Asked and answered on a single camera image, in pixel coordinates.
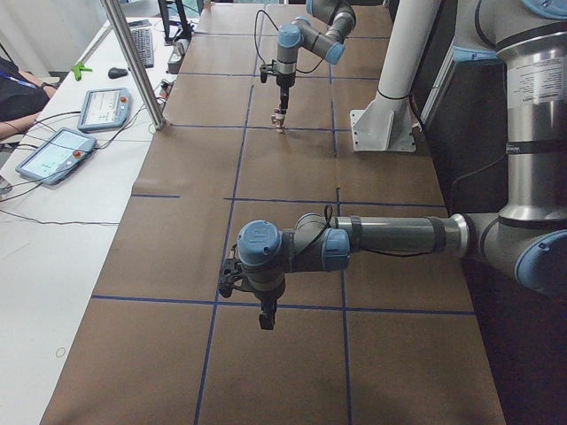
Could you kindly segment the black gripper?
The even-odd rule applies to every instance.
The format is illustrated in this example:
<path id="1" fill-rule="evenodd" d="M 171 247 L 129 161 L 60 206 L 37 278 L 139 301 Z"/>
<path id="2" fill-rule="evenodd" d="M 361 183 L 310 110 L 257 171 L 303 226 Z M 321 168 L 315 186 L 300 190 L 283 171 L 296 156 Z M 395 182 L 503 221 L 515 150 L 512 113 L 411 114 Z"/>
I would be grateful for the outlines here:
<path id="1" fill-rule="evenodd" d="M 276 324 L 277 300 L 284 294 L 283 290 L 262 291 L 259 294 L 259 324 L 262 330 L 273 330 Z"/>
<path id="2" fill-rule="evenodd" d="M 285 115 L 289 106 L 290 88 L 295 84 L 295 73 L 278 74 L 276 84 L 280 88 L 279 114 Z"/>

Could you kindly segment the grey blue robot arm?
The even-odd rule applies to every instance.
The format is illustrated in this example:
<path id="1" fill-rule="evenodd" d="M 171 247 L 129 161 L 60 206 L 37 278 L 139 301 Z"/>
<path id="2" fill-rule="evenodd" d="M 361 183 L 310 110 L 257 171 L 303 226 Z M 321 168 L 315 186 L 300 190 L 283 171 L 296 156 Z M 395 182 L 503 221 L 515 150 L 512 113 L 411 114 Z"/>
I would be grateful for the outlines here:
<path id="1" fill-rule="evenodd" d="M 387 150 L 403 137 L 395 114 L 416 75 L 424 42 L 440 1 L 426 1 L 431 18 L 417 24 L 420 42 L 404 33 L 412 1 L 400 1 L 376 98 L 351 111 L 354 148 Z M 280 106 L 273 122 L 283 130 L 298 49 L 335 65 L 355 26 L 347 1 L 307 1 L 307 12 L 330 25 L 324 35 L 299 17 L 278 30 L 276 60 L 260 68 L 261 82 L 276 77 Z M 455 63 L 501 61 L 507 70 L 508 202 L 497 213 L 457 213 L 449 218 L 332 217 L 308 213 L 293 229 L 266 220 L 244 225 L 219 273 L 218 291 L 251 292 L 260 301 L 262 329 L 276 322 L 285 275 L 343 270 L 350 254 L 394 257 L 452 252 L 475 258 L 549 297 L 566 294 L 566 1 L 459 1 L 453 40 Z M 381 93 L 393 65 L 407 71 L 391 95 Z"/>
<path id="2" fill-rule="evenodd" d="M 295 83 L 299 48 L 336 65 L 344 53 L 344 41 L 355 29 L 356 17 L 347 1 L 306 1 L 307 12 L 329 26 L 326 33 L 314 29 L 308 18 L 297 17 L 278 29 L 276 60 L 272 72 L 280 88 L 280 105 L 273 116 L 275 123 L 284 125 L 289 104 L 289 91 Z"/>

